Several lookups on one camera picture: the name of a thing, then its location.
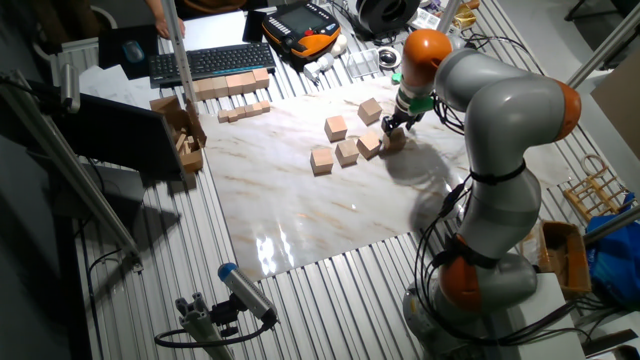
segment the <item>white table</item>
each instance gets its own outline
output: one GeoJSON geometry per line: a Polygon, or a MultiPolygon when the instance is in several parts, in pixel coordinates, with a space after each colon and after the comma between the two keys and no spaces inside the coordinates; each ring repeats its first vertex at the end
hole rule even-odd
{"type": "MultiPolygon", "coordinates": [[[[522,42],[495,0],[484,1],[476,14],[476,32],[522,42]]],[[[348,25],[344,28],[349,33],[348,25]]],[[[221,106],[276,101],[360,81],[347,75],[347,56],[374,46],[348,38],[347,54],[321,76],[319,86],[277,61],[269,90],[260,90],[257,96],[207,100],[198,106],[201,111],[215,114],[221,106]]],[[[97,64],[97,46],[97,39],[65,44],[63,53],[52,57],[54,81],[57,81],[57,70],[66,62],[80,71],[97,64]]],[[[166,43],[161,42],[161,46],[162,51],[167,49],[166,43]]],[[[401,50],[402,45],[395,47],[401,50]]],[[[540,72],[526,54],[507,44],[492,43],[484,50],[506,63],[540,72]]],[[[390,74],[378,73],[365,79],[390,74]]],[[[162,90],[156,96],[181,93],[182,88],[178,86],[162,90]]],[[[579,165],[582,156],[599,153],[595,142],[581,128],[557,146],[577,178],[586,175],[579,165]]],[[[81,271],[91,346],[96,358],[99,358],[97,328],[105,358],[206,359],[199,350],[159,348],[153,343],[153,336],[179,328],[175,299],[189,298],[193,292],[200,291],[211,305],[226,300],[229,295],[215,274],[220,264],[236,259],[211,171],[205,163],[203,171],[195,177],[195,188],[187,184],[159,183],[148,189],[141,219],[134,227],[144,271],[138,274],[126,267],[123,270],[115,261],[96,266],[91,276],[94,289],[98,289],[97,326],[88,305],[87,279],[81,271]],[[180,216],[176,219],[171,214],[180,216]]],[[[572,181],[544,191],[540,218],[586,225],[561,194],[563,189],[575,184],[576,181],[572,181]]],[[[438,235],[451,231],[454,226],[451,222],[439,225],[438,235]]],[[[87,229],[89,263],[115,249],[113,241],[98,230],[94,225],[87,229]]],[[[441,239],[442,236],[434,239],[432,252],[442,248],[438,241],[441,239]]],[[[79,261],[83,263],[81,243],[76,240],[76,244],[79,261]]],[[[275,331],[231,349],[237,359],[383,358],[383,355],[390,359],[421,358],[423,350],[406,328],[401,308],[404,290],[412,281],[414,257],[414,241],[411,234],[405,234],[258,282],[278,308],[281,324],[275,331]]],[[[256,326],[251,316],[241,316],[241,333],[253,332],[256,326]]]]}

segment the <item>white marble board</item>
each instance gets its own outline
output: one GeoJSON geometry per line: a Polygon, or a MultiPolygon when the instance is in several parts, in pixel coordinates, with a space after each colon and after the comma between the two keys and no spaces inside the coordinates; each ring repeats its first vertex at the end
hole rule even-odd
{"type": "MultiPolygon", "coordinates": [[[[279,101],[271,112],[235,123],[203,123],[206,155],[239,266],[252,280],[307,265],[424,227],[444,194],[468,174],[464,138],[433,112],[408,134],[405,149],[314,177],[312,149],[331,147],[325,119],[342,115],[347,138],[368,131],[358,106],[374,97],[391,114],[397,86],[380,78],[279,101]]],[[[527,165],[543,189],[571,179],[555,145],[532,148],[527,165]]]]}

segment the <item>monitor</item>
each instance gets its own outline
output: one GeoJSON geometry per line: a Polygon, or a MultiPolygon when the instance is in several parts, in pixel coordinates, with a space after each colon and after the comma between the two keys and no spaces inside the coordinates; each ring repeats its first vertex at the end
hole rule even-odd
{"type": "MultiPolygon", "coordinates": [[[[59,87],[33,81],[29,85],[39,97],[60,101],[59,87]]],[[[52,118],[77,155],[132,168],[154,180],[184,178],[162,114],[81,94],[78,113],[52,118]]]]}

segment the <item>person's hand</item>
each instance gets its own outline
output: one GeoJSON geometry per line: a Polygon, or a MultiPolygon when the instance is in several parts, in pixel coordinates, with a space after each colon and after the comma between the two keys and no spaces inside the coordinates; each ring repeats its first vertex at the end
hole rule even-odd
{"type": "MultiPolygon", "coordinates": [[[[182,37],[184,37],[184,23],[182,19],[178,18],[178,23],[180,24],[180,32],[182,33],[182,37]]],[[[158,34],[165,39],[169,39],[169,26],[167,25],[167,20],[164,17],[160,19],[156,19],[156,30],[158,30],[158,34]]]]}

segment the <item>wooden block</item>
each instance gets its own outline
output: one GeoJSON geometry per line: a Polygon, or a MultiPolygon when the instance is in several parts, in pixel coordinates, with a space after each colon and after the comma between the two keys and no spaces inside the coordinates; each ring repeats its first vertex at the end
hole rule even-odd
{"type": "Polygon", "coordinates": [[[324,123],[324,132],[327,133],[329,142],[344,140],[347,136],[347,124],[342,116],[330,117],[324,123]]]}
{"type": "Polygon", "coordinates": [[[151,106],[152,111],[159,112],[161,114],[181,110],[180,102],[176,95],[149,101],[149,105],[151,106]]]}
{"type": "Polygon", "coordinates": [[[242,77],[242,93],[248,94],[256,91],[256,78],[253,77],[253,72],[240,74],[242,77]]]}
{"type": "Polygon", "coordinates": [[[247,105],[244,107],[244,110],[247,113],[247,117],[252,117],[252,116],[262,114],[262,106],[260,106],[260,103],[247,105]]]}
{"type": "Polygon", "coordinates": [[[220,124],[229,122],[229,111],[227,110],[218,111],[218,122],[220,124]]]}
{"type": "Polygon", "coordinates": [[[187,139],[186,134],[180,134],[180,137],[178,138],[178,142],[176,142],[176,150],[178,150],[178,152],[180,152],[180,148],[182,147],[186,139],[187,139]]]}
{"type": "Polygon", "coordinates": [[[238,112],[235,109],[227,111],[227,115],[229,115],[229,122],[230,123],[236,122],[239,119],[238,112]]]}
{"type": "Polygon", "coordinates": [[[238,120],[244,119],[247,117],[247,112],[244,110],[244,106],[236,108],[236,114],[238,115],[238,120]]]}
{"type": "Polygon", "coordinates": [[[358,155],[360,153],[358,153],[356,142],[351,139],[341,142],[336,147],[336,157],[342,167],[355,165],[358,162],[358,155]]]}
{"type": "Polygon", "coordinates": [[[202,150],[194,151],[190,154],[180,156],[182,167],[188,173],[194,173],[202,169],[202,150]]]}
{"type": "Polygon", "coordinates": [[[380,119],[380,114],[382,114],[382,108],[374,98],[363,102],[358,108],[358,116],[367,126],[380,119]]]}
{"type": "Polygon", "coordinates": [[[173,139],[173,143],[175,144],[180,138],[180,134],[173,128],[173,126],[169,126],[169,131],[171,132],[171,139],[173,139]]]}
{"type": "Polygon", "coordinates": [[[311,169],[314,175],[329,174],[332,167],[331,149],[318,149],[311,152],[311,169]]]}
{"type": "Polygon", "coordinates": [[[215,99],[216,92],[213,89],[213,79],[202,79],[198,81],[194,81],[196,85],[196,97],[198,101],[215,99]]]}
{"type": "Polygon", "coordinates": [[[262,107],[262,113],[266,113],[271,111],[271,104],[269,104],[268,100],[260,101],[260,106],[262,107]]]}
{"type": "Polygon", "coordinates": [[[242,74],[227,76],[229,95],[242,94],[242,74]]]}
{"type": "Polygon", "coordinates": [[[188,136],[187,137],[187,147],[189,148],[189,152],[191,151],[195,151],[198,149],[198,145],[196,143],[196,139],[193,138],[193,136],[188,136]]]}
{"type": "Polygon", "coordinates": [[[224,76],[219,76],[217,78],[211,79],[211,83],[213,84],[213,92],[216,94],[217,98],[229,96],[229,87],[227,86],[227,78],[224,76]]]}
{"type": "Polygon", "coordinates": [[[267,69],[255,69],[253,70],[253,77],[256,79],[257,89],[266,89],[269,87],[269,73],[267,69]]]}
{"type": "Polygon", "coordinates": [[[391,136],[384,134],[382,136],[382,145],[385,151],[400,151],[407,143],[407,136],[404,134],[403,128],[393,129],[391,136]]]}
{"type": "Polygon", "coordinates": [[[358,139],[358,150],[362,157],[369,160],[372,157],[378,155],[378,151],[380,151],[380,139],[375,132],[370,131],[364,136],[361,136],[358,139]]]}

